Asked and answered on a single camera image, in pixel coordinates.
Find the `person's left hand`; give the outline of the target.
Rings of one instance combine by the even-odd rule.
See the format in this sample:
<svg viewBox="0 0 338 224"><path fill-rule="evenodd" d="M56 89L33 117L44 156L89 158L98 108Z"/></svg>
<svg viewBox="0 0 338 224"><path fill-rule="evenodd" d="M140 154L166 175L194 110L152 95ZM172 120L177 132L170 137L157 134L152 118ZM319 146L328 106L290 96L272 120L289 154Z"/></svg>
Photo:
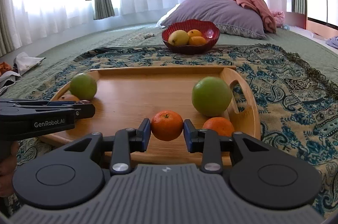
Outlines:
<svg viewBox="0 0 338 224"><path fill-rule="evenodd" d="M19 150L18 142L11 145L11 154L1 161L0 165L0 196L9 197L13 194L12 178L17 166L17 152Z"/></svg>

